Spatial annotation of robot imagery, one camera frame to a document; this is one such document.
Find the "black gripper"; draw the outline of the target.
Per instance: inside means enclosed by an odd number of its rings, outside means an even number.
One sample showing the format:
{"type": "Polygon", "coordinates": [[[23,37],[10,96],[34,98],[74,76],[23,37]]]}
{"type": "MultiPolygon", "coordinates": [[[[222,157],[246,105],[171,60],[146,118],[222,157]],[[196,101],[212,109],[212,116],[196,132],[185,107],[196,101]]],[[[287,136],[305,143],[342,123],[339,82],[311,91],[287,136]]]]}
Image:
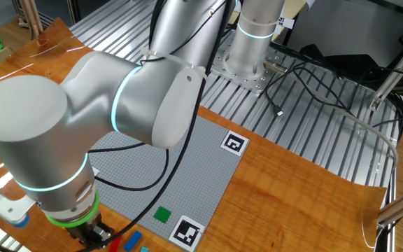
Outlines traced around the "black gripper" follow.
{"type": "Polygon", "coordinates": [[[70,227],[69,234],[83,247],[89,247],[89,251],[100,248],[100,242],[110,238],[114,234],[114,229],[102,221],[100,212],[96,212],[91,219],[77,227],[70,227]]]}

